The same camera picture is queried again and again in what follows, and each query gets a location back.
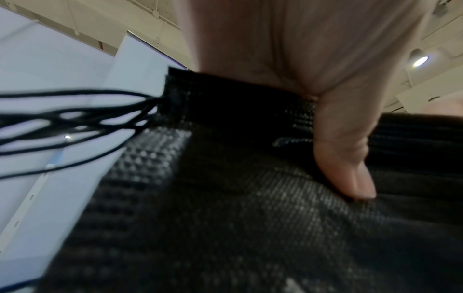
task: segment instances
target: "black string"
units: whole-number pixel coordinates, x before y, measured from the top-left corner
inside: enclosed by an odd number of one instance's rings
[[[70,145],[76,145],[86,141],[90,141],[102,136],[109,135],[121,129],[132,129],[135,132],[126,139],[123,143],[118,146],[101,153],[99,155],[93,156],[91,158],[78,161],[75,163],[58,166],[49,169],[39,169],[31,170],[15,174],[5,174],[0,175],[0,180],[28,176],[28,175],[37,175],[42,173],[54,172],[59,170],[64,170],[71,167],[76,167],[90,163],[92,161],[98,160],[102,157],[105,157],[111,153],[114,153],[124,147],[124,145],[133,137],[140,134],[143,130],[148,128],[151,125],[151,122],[154,121],[156,114],[148,114],[154,107],[157,107],[160,102],[165,102],[164,98],[152,97],[150,95],[122,91],[122,90],[100,90],[100,89],[84,89],[84,90],[60,90],[60,91],[46,91],[46,92],[30,92],[30,93],[4,93],[0,94],[0,98],[33,98],[33,97],[58,97],[58,96],[80,96],[80,95],[129,95],[135,97],[142,97],[144,101],[135,102],[123,106],[108,106],[108,107],[74,107],[74,108],[65,108],[52,111],[46,111],[42,113],[0,113],[0,130],[6,127],[18,125],[24,122],[29,122],[33,120],[46,120],[49,122],[49,125],[43,126],[39,129],[31,130],[26,133],[15,135],[9,138],[0,139],[0,146],[19,141],[19,140],[36,140],[42,138],[49,138],[56,136],[58,134],[72,134],[78,132],[94,132],[96,134],[84,137],[75,141],[66,141],[62,143],[55,143],[48,146],[41,147],[32,147],[24,148],[19,150],[8,150],[0,151],[0,156],[8,156],[15,154],[23,153],[32,153],[39,151],[46,151],[52,149],[62,149]],[[76,115],[73,118],[64,118],[64,114],[78,112],[79,115]],[[130,113],[139,112],[135,117],[124,123],[115,123],[115,124],[103,124],[102,121],[108,119],[114,119],[118,117],[125,116]],[[76,128],[84,127],[85,131],[77,130]]]

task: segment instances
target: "recessed light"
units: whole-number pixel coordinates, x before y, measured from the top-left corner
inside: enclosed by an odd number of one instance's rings
[[[413,63],[413,67],[418,67],[418,66],[423,65],[426,61],[428,61],[428,59],[429,59],[429,56],[425,56],[425,57],[418,59],[415,63]]]

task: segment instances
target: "woven fabric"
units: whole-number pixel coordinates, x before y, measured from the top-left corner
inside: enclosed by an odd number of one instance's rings
[[[165,119],[129,142],[37,292],[463,291],[461,174],[385,166],[377,134],[378,198],[349,201],[313,162],[313,104],[220,115],[199,102],[211,79],[171,73]]]

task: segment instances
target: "black bag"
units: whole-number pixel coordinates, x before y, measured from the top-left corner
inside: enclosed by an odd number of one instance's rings
[[[39,293],[463,292],[463,120],[385,114],[354,202],[312,155],[315,105],[170,69]]]

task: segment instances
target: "skin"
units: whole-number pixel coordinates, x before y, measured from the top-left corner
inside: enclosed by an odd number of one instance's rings
[[[376,196],[367,136],[435,0],[175,0],[199,72],[319,99],[313,154],[345,195]]]

